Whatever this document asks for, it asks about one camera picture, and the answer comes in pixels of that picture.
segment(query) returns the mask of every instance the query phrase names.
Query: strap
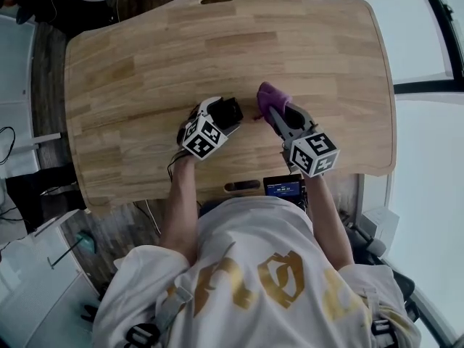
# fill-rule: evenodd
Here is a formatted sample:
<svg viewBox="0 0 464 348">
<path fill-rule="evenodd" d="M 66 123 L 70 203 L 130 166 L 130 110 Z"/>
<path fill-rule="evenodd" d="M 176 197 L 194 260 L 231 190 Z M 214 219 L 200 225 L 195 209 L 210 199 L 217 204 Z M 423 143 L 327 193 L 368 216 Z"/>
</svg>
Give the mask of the strap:
<svg viewBox="0 0 464 348">
<path fill-rule="evenodd" d="M 372 312 L 373 322 L 370 330 L 375 336 L 379 348 L 398 347 L 397 335 L 392 323 L 380 316 L 380 300 L 375 289 L 365 289 L 369 310 Z"/>
<path fill-rule="evenodd" d="M 128 341 L 125 347 L 151 348 L 166 332 L 179 313 L 182 305 L 190 302 L 192 295 L 183 287 L 178 287 L 161 306 L 161 310 L 150 323 L 139 323 L 130 328 L 125 336 Z"/>
<path fill-rule="evenodd" d="M 392 323 L 388 320 L 376 320 L 370 327 L 372 334 L 375 336 L 379 348 L 397 348 L 397 335 L 392 328 Z"/>
</svg>

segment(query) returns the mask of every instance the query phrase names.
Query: gold print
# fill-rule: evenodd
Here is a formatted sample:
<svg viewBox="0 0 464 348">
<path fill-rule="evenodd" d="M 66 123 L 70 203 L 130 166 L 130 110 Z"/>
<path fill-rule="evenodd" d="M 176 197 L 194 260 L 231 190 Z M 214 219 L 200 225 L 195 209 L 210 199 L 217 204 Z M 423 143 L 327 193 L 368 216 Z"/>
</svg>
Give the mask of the gold print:
<svg viewBox="0 0 464 348">
<path fill-rule="evenodd" d="M 245 287 L 244 276 L 239 265 L 235 260 L 225 256 L 234 244 L 235 242 L 226 249 L 221 261 L 213 263 L 199 271 L 194 294 L 194 317 L 198 315 L 206 305 L 210 297 L 210 291 L 215 290 L 215 287 L 211 286 L 210 283 L 213 275 L 219 270 L 223 270 L 228 275 L 232 288 L 232 300 L 235 305 L 247 310 L 256 299 L 257 295 Z"/>
<path fill-rule="evenodd" d="M 170 297 L 177 291 L 177 287 L 175 286 L 174 283 L 172 283 L 166 290 L 167 292 L 167 297 Z"/>
<path fill-rule="evenodd" d="M 345 287 L 345 285 L 336 270 L 332 268 L 327 269 L 324 271 L 324 276 L 326 277 L 328 288 L 323 297 L 323 308 L 328 318 L 334 321 L 360 307 L 364 307 L 365 310 L 367 309 L 361 298 L 358 297 L 358 295 L 356 295 L 351 289 L 349 290 L 348 307 L 341 304 L 339 292 Z"/>
<path fill-rule="evenodd" d="M 269 263 L 271 262 L 283 263 L 275 272 L 278 283 L 275 283 L 270 274 Z M 288 295 L 283 290 L 289 282 L 289 269 L 293 274 L 296 285 L 296 291 L 293 296 Z M 258 265 L 258 274 L 260 275 L 261 284 L 264 286 L 266 294 L 284 308 L 290 307 L 291 303 L 297 300 L 297 297 L 305 289 L 303 261 L 302 258 L 293 251 L 290 251 L 285 257 L 278 253 L 274 253 L 274 255 L 269 257 L 265 262 Z"/>
</svg>

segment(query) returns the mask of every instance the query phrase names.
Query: wooden floor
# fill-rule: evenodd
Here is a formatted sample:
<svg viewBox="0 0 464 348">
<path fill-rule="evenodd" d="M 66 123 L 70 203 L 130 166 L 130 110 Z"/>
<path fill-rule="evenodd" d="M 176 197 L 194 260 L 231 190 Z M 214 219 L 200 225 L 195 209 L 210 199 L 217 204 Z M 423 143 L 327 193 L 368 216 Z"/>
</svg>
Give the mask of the wooden floor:
<svg viewBox="0 0 464 348">
<path fill-rule="evenodd" d="M 171 0 L 111 0 L 115 14 L 126 20 Z M 66 134 L 63 72 L 65 47 L 68 38 L 47 24 L 41 23 L 36 33 L 32 69 L 32 106 L 35 136 L 62 132 Z M 66 135 L 59 141 L 41 146 L 41 168 L 71 162 Z M 327 175 L 328 185 L 339 210 L 354 216 L 357 204 L 357 176 Z M 80 265 L 96 288 L 109 282 L 116 269 L 113 261 L 124 257 L 132 248 L 142 244 L 156 244 L 157 235 L 148 218 L 145 202 L 140 211 L 133 204 L 118 207 L 105 217 L 78 212 L 62 225 L 70 244 L 78 231 L 87 230 L 96 239 L 97 254 L 74 250 Z M 155 220 L 162 227 L 165 200 L 149 202 Z"/>
</svg>

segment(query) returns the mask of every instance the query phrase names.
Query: wood grain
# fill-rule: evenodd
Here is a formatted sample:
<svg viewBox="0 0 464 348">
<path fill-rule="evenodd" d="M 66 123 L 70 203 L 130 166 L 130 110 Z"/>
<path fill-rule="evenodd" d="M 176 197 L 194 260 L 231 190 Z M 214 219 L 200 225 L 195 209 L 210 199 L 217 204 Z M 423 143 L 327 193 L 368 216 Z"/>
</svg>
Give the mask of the wood grain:
<svg viewBox="0 0 464 348">
<path fill-rule="evenodd" d="M 200 199 L 226 183 L 287 172 L 259 114 L 263 81 L 291 94 L 341 149 L 343 173 L 394 168 L 394 97 L 385 48 L 362 0 L 175 0 L 67 47 L 67 128 L 79 184 L 96 212 L 170 188 L 166 167 L 193 106 L 235 96 L 241 127 L 198 165 Z"/>
</svg>

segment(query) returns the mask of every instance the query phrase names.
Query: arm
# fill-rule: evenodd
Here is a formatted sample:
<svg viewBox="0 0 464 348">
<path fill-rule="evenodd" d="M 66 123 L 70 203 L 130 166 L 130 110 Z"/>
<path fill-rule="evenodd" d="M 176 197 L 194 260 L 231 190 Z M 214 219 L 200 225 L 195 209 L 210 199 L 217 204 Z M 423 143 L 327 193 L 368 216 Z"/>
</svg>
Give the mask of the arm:
<svg viewBox="0 0 464 348">
<path fill-rule="evenodd" d="M 308 215 L 314 237 L 328 261 L 336 270 L 354 264 L 351 246 L 345 228 L 336 211 L 334 200 L 322 176 L 304 177 L 307 189 Z"/>
<path fill-rule="evenodd" d="M 173 183 L 159 245 L 180 252 L 191 265 L 196 261 L 195 157 L 181 158 L 174 164 Z"/>
</svg>

